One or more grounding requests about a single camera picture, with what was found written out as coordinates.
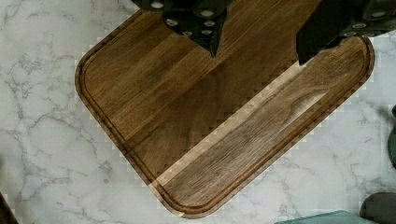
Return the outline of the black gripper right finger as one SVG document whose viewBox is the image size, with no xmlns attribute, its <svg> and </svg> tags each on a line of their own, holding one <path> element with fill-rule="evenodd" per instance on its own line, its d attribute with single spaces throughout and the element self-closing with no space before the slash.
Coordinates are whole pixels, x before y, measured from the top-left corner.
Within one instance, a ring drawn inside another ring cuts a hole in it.
<svg viewBox="0 0 396 224">
<path fill-rule="evenodd" d="M 299 65 L 349 37 L 395 30 L 396 0 L 322 0 L 296 35 Z"/>
</svg>

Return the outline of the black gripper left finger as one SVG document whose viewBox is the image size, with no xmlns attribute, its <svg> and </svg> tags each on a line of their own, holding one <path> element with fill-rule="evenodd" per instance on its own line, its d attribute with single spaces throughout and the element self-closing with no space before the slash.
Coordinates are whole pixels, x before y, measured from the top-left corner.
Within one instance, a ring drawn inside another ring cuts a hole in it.
<svg viewBox="0 0 396 224">
<path fill-rule="evenodd" d="M 131 0 L 139 8 L 160 11 L 163 23 L 188 37 L 215 59 L 227 8 L 233 0 Z"/>
</svg>

